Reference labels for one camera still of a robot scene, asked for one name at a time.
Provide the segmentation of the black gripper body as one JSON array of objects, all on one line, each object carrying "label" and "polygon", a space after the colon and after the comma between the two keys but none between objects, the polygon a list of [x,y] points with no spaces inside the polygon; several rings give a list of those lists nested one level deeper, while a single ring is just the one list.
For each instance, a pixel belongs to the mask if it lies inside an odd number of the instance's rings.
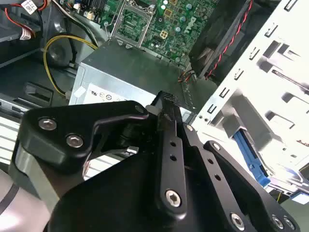
[{"label": "black gripper body", "polygon": [[155,201],[157,159],[137,155],[68,191],[51,215],[50,232],[229,232],[208,180],[196,171],[191,149],[184,152],[187,214],[175,220]]}]

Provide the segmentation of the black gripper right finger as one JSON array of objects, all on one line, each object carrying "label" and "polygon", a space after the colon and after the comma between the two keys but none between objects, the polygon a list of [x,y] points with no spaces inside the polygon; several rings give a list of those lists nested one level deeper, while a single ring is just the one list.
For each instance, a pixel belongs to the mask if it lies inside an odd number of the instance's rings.
[{"label": "black gripper right finger", "polygon": [[176,179],[169,205],[181,211],[177,232],[298,232],[293,217],[214,141],[203,144],[169,97]]}]

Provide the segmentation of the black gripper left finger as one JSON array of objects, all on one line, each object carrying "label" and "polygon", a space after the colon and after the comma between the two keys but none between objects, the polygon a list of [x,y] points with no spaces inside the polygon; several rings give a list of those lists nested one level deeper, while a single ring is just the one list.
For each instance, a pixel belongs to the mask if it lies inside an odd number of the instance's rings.
[{"label": "black gripper left finger", "polygon": [[169,97],[159,92],[143,107],[135,101],[115,101],[27,111],[17,136],[13,163],[29,178],[52,211],[77,185],[137,155],[157,159],[155,201],[165,215],[180,219],[169,205],[175,187]]}]

